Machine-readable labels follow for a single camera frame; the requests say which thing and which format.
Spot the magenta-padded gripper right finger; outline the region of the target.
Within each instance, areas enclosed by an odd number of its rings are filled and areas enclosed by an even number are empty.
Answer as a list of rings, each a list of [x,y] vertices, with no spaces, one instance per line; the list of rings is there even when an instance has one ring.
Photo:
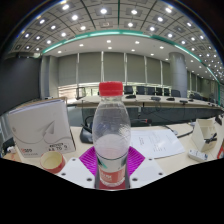
[[[127,175],[131,189],[143,187],[166,176],[153,158],[144,157],[133,147],[128,152]]]

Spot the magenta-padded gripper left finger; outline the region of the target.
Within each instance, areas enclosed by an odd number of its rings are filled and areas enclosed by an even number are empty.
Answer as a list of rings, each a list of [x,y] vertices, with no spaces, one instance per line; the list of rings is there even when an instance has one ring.
[[[78,186],[94,189],[97,170],[97,156],[91,147],[79,158],[72,157],[58,176]]]

